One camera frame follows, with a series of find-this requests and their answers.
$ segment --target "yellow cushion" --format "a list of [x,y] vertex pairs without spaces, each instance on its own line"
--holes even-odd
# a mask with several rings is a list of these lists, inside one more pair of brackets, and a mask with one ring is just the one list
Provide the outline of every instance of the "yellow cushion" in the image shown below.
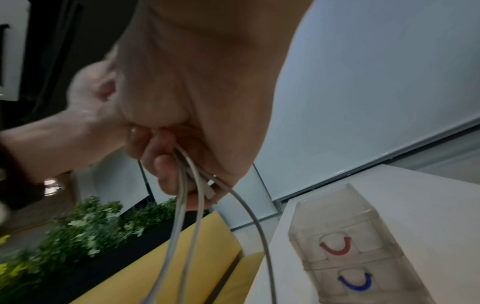
[[[158,294],[157,303],[175,303],[181,272],[187,257],[194,226],[180,236],[170,269]],[[169,242],[122,269],[72,303],[138,304],[156,280]],[[201,222],[200,235],[187,282],[186,302],[203,304],[242,247],[217,212]]]
[[242,258],[213,304],[245,303],[245,299],[247,298],[263,259],[263,252],[250,254]]

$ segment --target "red curved line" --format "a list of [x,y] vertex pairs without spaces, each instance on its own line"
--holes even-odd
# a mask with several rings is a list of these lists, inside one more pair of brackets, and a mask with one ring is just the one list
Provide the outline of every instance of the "red curved line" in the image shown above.
[[345,241],[345,247],[342,250],[333,250],[330,247],[325,244],[325,242],[320,244],[320,247],[325,249],[326,252],[332,254],[332,255],[345,255],[350,252],[350,249],[352,248],[352,238],[351,237],[344,237],[343,240]]

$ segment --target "green plant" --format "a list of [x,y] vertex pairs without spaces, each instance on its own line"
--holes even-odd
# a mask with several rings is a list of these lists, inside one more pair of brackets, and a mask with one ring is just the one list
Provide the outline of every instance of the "green plant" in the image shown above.
[[120,202],[101,205],[96,197],[86,199],[55,221],[38,248],[0,261],[0,302],[13,301],[173,219],[175,203],[152,203],[121,218]]

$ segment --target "blue curved line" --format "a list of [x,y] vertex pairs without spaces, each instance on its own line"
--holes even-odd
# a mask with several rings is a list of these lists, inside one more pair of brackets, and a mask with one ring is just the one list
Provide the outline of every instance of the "blue curved line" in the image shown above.
[[355,291],[367,291],[372,286],[372,275],[365,272],[365,284],[362,286],[356,286],[347,282],[343,275],[338,277],[338,280],[342,282],[347,288]]

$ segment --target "forearm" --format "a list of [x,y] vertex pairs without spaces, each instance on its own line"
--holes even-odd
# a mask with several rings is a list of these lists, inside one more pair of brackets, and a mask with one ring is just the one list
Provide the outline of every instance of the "forearm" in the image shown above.
[[32,183],[90,165],[122,146],[127,126],[101,119],[102,111],[63,111],[6,130],[0,140]]

